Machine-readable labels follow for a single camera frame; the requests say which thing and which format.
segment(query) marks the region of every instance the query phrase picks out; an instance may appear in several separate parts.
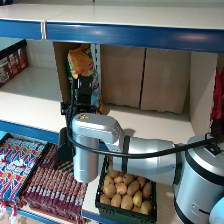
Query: gray robot arm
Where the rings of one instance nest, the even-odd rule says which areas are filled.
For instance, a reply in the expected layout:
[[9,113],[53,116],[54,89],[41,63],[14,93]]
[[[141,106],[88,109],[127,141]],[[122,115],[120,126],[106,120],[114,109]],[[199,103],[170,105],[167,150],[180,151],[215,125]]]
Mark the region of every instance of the gray robot arm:
[[[109,151],[144,154],[173,148],[170,141],[141,139],[125,136],[119,123],[112,117],[92,113],[78,114],[72,120],[73,139],[80,144],[98,149],[99,139]],[[76,147],[74,175],[78,181],[90,182],[98,175],[98,155]],[[148,159],[114,157],[115,170],[146,177],[157,183],[173,184],[176,154]]]
[[[125,136],[114,118],[92,113],[76,115],[71,128],[73,139],[70,141],[76,146],[74,176],[78,181],[87,183],[97,177],[99,140],[102,140],[109,154],[114,156],[115,170],[168,185],[173,184],[175,178],[174,206],[183,223],[209,222],[212,208],[224,194],[223,143],[218,147],[215,139],[203,140],[203,136],[196,136],[188,141],[187,147],[175,148],[170,141]],[[215,207],[214,211],[210,222],[223,223],[220,212],[217,216]]]

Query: shelf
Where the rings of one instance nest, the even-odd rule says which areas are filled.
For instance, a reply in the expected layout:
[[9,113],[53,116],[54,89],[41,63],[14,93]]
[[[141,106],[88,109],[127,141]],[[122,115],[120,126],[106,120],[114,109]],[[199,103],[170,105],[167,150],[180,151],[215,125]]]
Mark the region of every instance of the shelf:
[[[158,138],[173,141],[175,144],[187,143],[194,136],[188,114],[176,115],[141,111],[130,107],[104,105],[104,114],[118,120],[125,134],[141,138]],[[99,160],[99,175],[103,164],[103,156]],[[83,217],[102,223],[117,224],[104,219],[95,207],[95,196],[99,184],[99,176],[89,183],[82,207]],[[174,211],[174,194],[171,186],[157,184],[157,224],[180,224],[181,221]]]
[[0,36],[224,53],[223,11],[223,3],[13,4],[0,8]]
[[65,127],[57,72],[28,67],[0,88],[0,130],[53,143]]
[[71,10],[69,6],[12,4],[0,7],[0,36],[41,40],[45,21]]
[[224,52],[224,4],[76,5],[48,19],[47,39],[159,49]]

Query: potato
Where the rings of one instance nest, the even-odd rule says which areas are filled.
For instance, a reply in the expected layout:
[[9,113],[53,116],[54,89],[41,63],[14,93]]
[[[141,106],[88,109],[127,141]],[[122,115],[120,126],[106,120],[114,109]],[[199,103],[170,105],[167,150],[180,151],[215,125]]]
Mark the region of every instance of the potato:
[[103,188],[103,191],[108,198],[112,198],[116,193],[116,187],[113,184],[108,184]]
[[132,210],[132,207],[133,207],[132,197],[126,194],[121,200],[121,208]]
[[152,212],[152,203],[150,201],[144,201],[140,208],[140,212],[145,215],[150,215]]
[[118,183],[115,185],[115,187],[117,189],[117,194],[124,196],[127,193],[127,185],[124,183]]
[[137,207],[135,207],[135,206],[134,206],[134,208],[132,209],[132,211],[133,211],[133,212],[138,212],[138,213],[140,213],[140,209],[137,208]]
[[137,192],[138,190],[139,190],[139,183],[137,180],[135,180],[128,186],[127,194],[133,196],[135,192]]
[[104,178],[103,186],[107,186],[108,184],[114,184],[114,180],[111,178],[111,176],[106,175]]
[[137,208],[141,208],[142,205],[142,192],[137,191],[133,197],[133,203]]
[[121,196],[119,194],[115,194],[111,199],[111,205],[117,208],[121,206]]
[[108,163],[113,165],[113,156],[108,156]]
[[146,184],[146,179],[145,177],[137,177],[137,181],[139,182],[139,187],[143,188]]
[[111,176],[112,178],[115,178],[115,177],[118,176],[118,171],[114,170],[114,169],[113,169],[113,165],[110,164],[110,165],[108,166],[108,168],[107,168],[107,174],[108,174],[109,176]]
[[123,182],[124,182],[126,185],[129,185],[133,180],[134,180],[134,177],[133,177],[132,174],[128,174],[128,173],[126,173],[126,174],[123,176]]
[[119,176],[119,177],[123,177],[124,175],[125,175],[124,172],[118,172],[118,176]]
[[114,178],[114,183],[115,184],[122,183],[122,182],[123,182],[123,177],[118,176],[118,177],[115,177]]
[[142,197],[144,199],[149,199],[150,195],[151,195],[151,191],[152,191],[152,183],[151,181],[148,182],[145,187],[142,190]]
[[110,199],[105,194],[102,194],[100,196],[100,203],[110,205]]

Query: candy bar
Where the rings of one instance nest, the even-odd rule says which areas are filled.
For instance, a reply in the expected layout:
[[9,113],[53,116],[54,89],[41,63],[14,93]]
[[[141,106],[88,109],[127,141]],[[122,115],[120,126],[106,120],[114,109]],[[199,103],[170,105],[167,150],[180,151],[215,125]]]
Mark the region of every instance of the candy bar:
[[48,153],[47,153],[47,155],[45,156],[45,158],[44,158],[44,161],[42,162],[42,164],[41,164],[41,167],[44,167],[44,168],[46,168],[46,164],[48,163],[48,161],[50,160],[50,158],[51,158],[51,156],[52,156],[52,151],[54,150],[54,145],[51,145],[50,146],[50,149],[49,149],[49,151],[48,151]]
[[37,202],[37,198],[39,196],[39,192],[44,184],[44,181],[46,180],[46,177],[49,178],[50,176],[50,173],[48,174],[49,170],[47,169],[44,169],[44,168],[41,168],[42,170],[44,170],[44,173],[43,175],[40,177],[40,181],[39,181],[39,184],[38,186],[36,187],[36,191],[34,192],[34,195],[33,195],[33,201],[38,203]]
[[16,167],[15,170],[13,170],[13,176],[15,176],[15,179],[19,182],[21,178],[24,176],[24,171],[26,167]]
[[13,157],[13,154],[15,153],[15,150],[9,150],[8,153],[5,155],[5,161],[8,163],[11,163],[11,158]]
[[20,190],[21,186],[23,185],[24,181],[26,180],[26,176],[23,176],[19,183],[13,188],[13,190],[11,191],[11,194],[8,198],[8,201],[13,201],[13,202],[17,202],[17,193]]
[[59,187],[59,184],[60,184],[62,175],[63,175],[62,171],[59,170],[59,171],[57,171],[57,172],[58,172],[58,177],[57,177],[57,179],[56,179],[54,188],[53,188],[53,190],[52,190],[52,192],[51,192],[50,199],[49,199],[49,201],[48,201],[48,203],[47,203],[47,205],[49,206],[49,208],[51,208],[51,210],[52,210],[52,212],[53,212],[54,214],[58,214],[58,212],[56,211],[55,207],[53,206],[53,201],[54,201],[55,195],[56,195],[56,193],[57,193],[57,190],[58,190],[58,187]]
[[59,183],[57,192],[56,192],[56,194],[55,194],[55,198],[54,198],[54,201],[53,201],[53,205],[54,205],[54,207],[56,207],[57,204],[58,204],[58,200],[59,200],[60,194],[61,194],[61,192],[62,192],[62,190],[63,190],[63,187],[65,186],[65,182],[66,182],[67,176],[68,176],[68,172],[65,171],[65,172],[63,173],[63,176],[62,176],[62,178],[61,178],[61,182]]
[[26,154],[21,157],[21,160],[23,161],[23,164],[27,166],[30,163],[31,157],[28,154]]
[[0,161],[2,162],[6,162],[6,155],[8,154],[8,152],[10,152],[10,149],[9,148],[1,148],[0,150]]
[[69,190],[68,194],[66,195],[65,202],[62,205],[64,217],[66,217],[67,219],[69,219],[68,205],[69,205],[70,199],[72,197],[73,191],[76,187],[76,184],[77,184],[77,181],[76,181],[76,179],[73,178],[72,184],[70,186],[70,190]]
[[72,193],[70,202],[69,202],[68,207],[67,207],[68,216],[72,219],[74,219],[73,206],[74,206],[74,203],[75,203],[75,199],[76,199],[76,197],[79,193],[79,190],[81,188],[81,185],[82,185],[82,183],[79,183],[79,182],[76,183],[75,189]]
[[39,186],[39,183],[41,182],[41,179],[43,178],[44,171],[45,171],[45,170],[44,170],[43,168],[40,169],[40,171],[39,171],[39,173],[38,173],[38,176],[37,176],[37,178],[36,178],[36,180],[35,180],[35,183],[34,183],[34,185],[33,185],[33,187],[32,187],[32,190],[31,190],[31,192],[30,192],[30,195],[29,195],[29,198],[30,198],[30,199],[33,199],[34,194],[35,194],[35,192],[36,192],[36,188]]
[[48,170],[48,173],[47,173],[48,176],[46,177],[46,179],[43,183],[44,188],[42,187],[42,189],[41,189],[41,190],[43,190],[40,201],[39,201],[41,205],[43,205],[43,203],[44,203],[45,195],[47,193],[47,190],[48,190],[49,184],[50,184],[49,180],[51,180],[53,178],[54,172],[55,172],[54,170]]
[[57,184],[56,181],[57,181],[57,178],[58,178],[60,172],[59,171],[55,171],[55,172],[52,172],[52,173],[54,173],[54,175],[53,175],[52,179],[49,179],[49,183],[48,183],[49,185],[46,187],[47,188],[47,192],[46,192],[46,195],[45,195],[45,198],[44,198],[44,202],[43,202],[44,207],[46,207],[49,210],[51,208],[49,207],[48,202],[50,200],[53,188]]
[[30,192],[31,192],[31,190],[32,190],[32,188],[33,188],[33,186],[34,186],[34,183],[35,183],[35,181],[36,181],[36,178],[38,177],[38,175],[39,175],[39,173],[40,173],[40,170],[41,170],[41,168],[38,167],[36,173],[34,174],[32,180],[31,180],[31,183],[30,183],[30,185],[29,185],[29,188],[27,189],[26,194],[25,194],[25,198],[26,198],[26,199],[29,198]]
[[65,200],[67,198],[67,195],[69,193],[69,190],[71,188],[71,185],[72,185],[72,182],[73,182],[73,174],[72,173],[69,173],[68,176],[67,176],[67,180],[66,180],[66,183],[65,183],[65,187],[63,188],[62,192],[61,192],[61,195],[60,195],[60,198],[58,200],[58,206],[60,207],[60,209],[63,211],[64,210],[64,203],[65,203]]
[[15,76],[22,71],[19,64],[18,51],[14,51],[12,54],[9,54],[9,60],[11,64],[12,73]]
[[82,205],[83,205],[83,201],[86,195],[86,190],[87,190],[87,185],[83,184],[81,187],[81,191],[80,194],[77,196],[76,200],[75,200],[75,205],[73,208],[75,208],[75,213],[76,214],[81,214],[81,210],[82,210]]
[[16,179],[16,174],[11,175],[9,181],[5,182],[0,190],[0,198],[4,199],[4,200],[8,200],[11,191],[13,190],[13,188],[19,183],[19,181],[17,181]]

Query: blue shelf edge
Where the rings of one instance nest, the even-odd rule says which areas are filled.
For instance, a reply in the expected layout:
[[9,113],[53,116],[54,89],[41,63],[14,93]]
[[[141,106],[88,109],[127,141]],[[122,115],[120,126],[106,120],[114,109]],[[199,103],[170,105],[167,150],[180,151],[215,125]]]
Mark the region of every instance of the blue shelf edge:
[[[9,212],[12,212],[12,207],[11,206],[6,206],[6,210],[9,211]],[[55,222],[55,221],[52,221],[50,219],[46,219],[44,217],[35,215],[33,213],[30,213],[30,212],[23,211],[21,209],[17,209],[17,214],[18,215],[21,215],[23,217],[26,217],[28,219],[32,219],[32,220],[38,221],[40,223],[45,223],[45,224],[60,224],[59,222]]]
[[42,40],[41,22],[0,19],[0,37]]
[[47,40],[224,53],[224,30],[46,23]]
[[110,219],[106,219],[100,215],[97,215],[95,213],[92,212],[88,212],[85,210],[82,210],[82,217],[87,218],[87,219],[91,219],[91,220],[95,220],[99,223],[105,223],[105,224],[122,224],[121,222],[116,222]]
[[22,135],[42,141],[58,144],[58,133],[45,131],[37,128],[27,127],[0,120],[0,130],[11,134]]

